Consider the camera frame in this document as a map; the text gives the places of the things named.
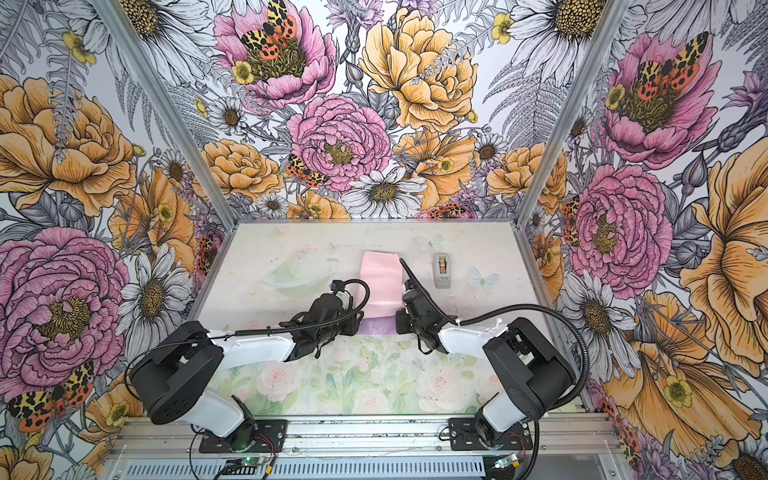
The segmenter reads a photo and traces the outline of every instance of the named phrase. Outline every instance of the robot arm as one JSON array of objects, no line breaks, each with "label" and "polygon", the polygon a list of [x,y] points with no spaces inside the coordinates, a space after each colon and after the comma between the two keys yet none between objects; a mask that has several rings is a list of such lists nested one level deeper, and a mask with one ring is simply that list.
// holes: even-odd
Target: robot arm
[{"label": "robot arm", "polygon": [[344,310],[336,294],[347,283],[360,281],[334,281],[333,294],[324,293],[309,312],[281,323],[279,329],[227,333],[204,329],[196,321],[184,323],[128,374],[147,416],[158,425],[189,422],[210,430],[235,452],[248,449],[255,441],[248,408],[235,396],[219,395],[208,382],[216,373],[237,366],[289,362],[313,352],[317,358],[336,335],[357,333],[368,294],[355,309],[350,297]]},{"label": "robot arm", "polygon": [[[565,358],[528,319],[504,324],[497,317],[492,324],[462,325],[461,319],[446,316],[413,277],[406,283],[403,302],[405,309],[396,317],[397,333],[416,334],[422,353],[460,353],[491,363],[504,392],[475,415],[478,437],[487,448],[498,445],[515,423],[540,419],[577,383]],[[520,356],[528,354],[533,359],[526,364]]]}]

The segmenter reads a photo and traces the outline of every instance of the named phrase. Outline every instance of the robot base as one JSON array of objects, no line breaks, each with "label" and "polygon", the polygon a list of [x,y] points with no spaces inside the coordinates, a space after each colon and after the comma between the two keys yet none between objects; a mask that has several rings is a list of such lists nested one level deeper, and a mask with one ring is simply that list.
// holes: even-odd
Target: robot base
[{"label": "robot base", "polygon": [[[287,420],[254,420],[253,430],[255,435],[263,435],[272,442],[275,453],[283,451],[283,441],[285,440]],[[248,449],[240,453],[271,453],[270,445],[256,437],[256,442]],[[232,453],[232,450],[222,442],[221,438],[211,432],[206,431],[203,439],[200,441],[200,453]]]},{"label": "robot base", "polygon": [[[480,437],[475,427],[475,419],[457,418],[448,420],[449,434],[451,436],[451,450],[454,452],[467,452],[469,450],[487,450],[480,442]],[[522,450],[533,449],[531,433],[523,425],[515,423],[500,439],[498,447],[494,450]]]}]

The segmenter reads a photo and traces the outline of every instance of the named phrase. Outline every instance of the metal vent grille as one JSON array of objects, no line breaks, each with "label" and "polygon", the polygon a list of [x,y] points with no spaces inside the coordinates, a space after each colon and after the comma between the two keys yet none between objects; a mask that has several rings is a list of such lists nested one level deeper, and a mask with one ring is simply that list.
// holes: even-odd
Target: metal vent grille
[{"label": "metal vent grille", "polygon": [[[224,460],[193,460],[200,478],[213,478]],[[244,467],[242,472],[223,475],[222,480],[260,478],[264,466]],[[477,478],[485,475],[482,457],[415,458],[281,458],[270,480],[290,478]],[[194,480],[185,460],[131,460],[121,480]]]}]

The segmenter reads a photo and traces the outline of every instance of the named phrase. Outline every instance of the purple flower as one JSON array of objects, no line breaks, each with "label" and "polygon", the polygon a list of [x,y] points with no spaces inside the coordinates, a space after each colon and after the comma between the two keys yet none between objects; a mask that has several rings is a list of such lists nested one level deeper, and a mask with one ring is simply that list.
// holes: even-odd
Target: purple flower
[{"label": "purple flower", "polygon": [[437,13],[435,0],[402,0],[400,6],[407,8],[410,12],[418,10],[422,15],[434,15]]},{"label": "purple flower", "polygon": [[312,171],[326,175],[326,187],[346,192],[349,182],[389,162],[389,137],[379,114],[348,98],[312,100],[288,120],[293,154]]},{"label": "purple flower", "polygon": [[732,87],[731,90],[733,90],[733,93],[726,96],[730,101],[723,105],[723,108],[755,108],[765,94],[768,94],[768,82],[764,81],[753,71],[745,71],[744,86]]},{"label": "purple flower", "polygon": [[574,270],[589,271],[626,300],[653,282],[670,254],[672,226],[659,181],[638,165],[602,165],[581,193],[571,248]]},{"label": "purple flower", "polygon": [[263,109],[300,104],[315,94],[325,93],[336,80],[336,45],[331,34],[323,37],[306,7],[301,12],[286,0],[288,15],[296,21],[296,37],[279,47],[278,56],[264,60],[251,54],[240,40],[243,34],[260,30],[266,22],[266,8],[255,13],[250,7],[245,16],[232,12],[231,17],[214,19],[219,64],[230,69],[233,82],[248,90],[245,107],[259,113]]},{"label": "purple flower", "polygon": [[366,30],[382,21],[382,0],[329,0],[328,25],[360,24]]},{"label": "purple flower", "polygon": [[642,100],[642,81],[637,70],[643,62],[662,65],[680,53],[672,40],[659,43],[658,38],[642,34],[619,61],[618,71],[608,80],[611,91],[605,99],[603,117],[593,130],[595,142],[630,162],[643,162],[657,170],[671,164],[693,146],[707,131],[716,108],[708,108],[710,90],[720,62],[710,65],[713,37],[699,58],[698,74],[680,90],[658,89],[650,100]]},{"label": "purple flower", "polygon": [[50,392],[79,366],[100,375],[123,349],[120,291],[128,268],[100,240],[48,228],[0,245],[0,393]]},{"label": "purple flower", "polygon": [[640,440],[643,478],[660,480],[677,478],[680,469],[670,460],[670,456],[664,453],[658,440],[640,429],[637,430],[637,439]]}]

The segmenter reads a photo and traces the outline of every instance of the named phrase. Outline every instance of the table surface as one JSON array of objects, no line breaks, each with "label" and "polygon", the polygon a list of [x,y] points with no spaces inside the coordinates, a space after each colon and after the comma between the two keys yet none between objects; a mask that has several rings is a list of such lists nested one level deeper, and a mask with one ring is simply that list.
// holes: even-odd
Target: table surface
[{"label": "table surface", "polygon": [[[357,277],[367,250],[404,258],[449,314],[536,303],[507,223],[244,223],[198,319],[209,329],[277,326],[307,310],[330,280]],[[432,281],[439,251],[452,261],[447,290]],[[540,313],[525,315],[550,337]],[[410,335],[338,336],[319,359],[230,369],[211,385],[240,397],[254,415],[472,413],[501,389],[487,360],[423,355]]]}]

